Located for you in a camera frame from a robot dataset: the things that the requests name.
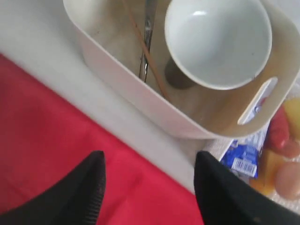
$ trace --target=white ceramic bowl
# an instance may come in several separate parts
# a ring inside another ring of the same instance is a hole
[[[272,47],[270,20],[259,0],[172,0],[165,38],[190,79],[218,90],[252,81]]]

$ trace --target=white countertop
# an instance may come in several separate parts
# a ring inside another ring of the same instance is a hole
[[[271,2],[300,29],[300,0]],[[89,71],[62,0],[1,0],[0,21],[1,53],[193,192],[202,142],[167,135]]]

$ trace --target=wooden chopstick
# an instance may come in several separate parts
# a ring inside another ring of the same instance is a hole
[[[142,37],[142,34],[141,34],[139,28],[137,27],[137,24],[135,22],[135,19],[133,17],[131,9],[130,9],[129,5],[127,4],[126,0],[122,0],[122,2],[123,2],[125,10],[128,13],[128,17],[129,17],[131,25],[132,25],[132,27],[134,29],[135,35],[136,35],[137,39],[140,42],[140,45],[142,47],[142,51],[144,52],[145,57],[146,57],[146,59],[147,59],[147,61],[149,63],[149,66],[150,66],[150,68],[151,68],[151,70],[152,70],[152,72],[154,74],[154,77],[155,77],[155,80],[156,80],[156,82],[158,84],[159,90],[161,91],[163,97],[166,100],[168,100],[169,102],[171,102],[170,96],[169,96],[169,94],[168,94],[168,92],[167,92],[167,90],[165,88],[164,81],[162,80],[162,76],[158,72],[158,70],[157,70],[157,68],[155,66],[155,62],[154,62],[152,56],[150,55],[150,53],[149,53],[149,51],[147,49],[147,46],[146,46],[146,44],[144,42],[144,38]]]

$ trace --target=red cloth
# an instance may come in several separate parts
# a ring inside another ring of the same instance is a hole
[[[194,195],[0,55],[0,213],[51,187],[93,150],[106,158],[98,224],[203,224]]]

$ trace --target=blue package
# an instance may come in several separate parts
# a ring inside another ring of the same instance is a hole
[[[247,121],[254,118],[259,109],[260,106],[255,107]],[[266,138],[268,126],[269,124],[266,124],[260,131],[246,138],[233,140],[221,159],[221,163],[240,174],[257,178],[258,159]]]

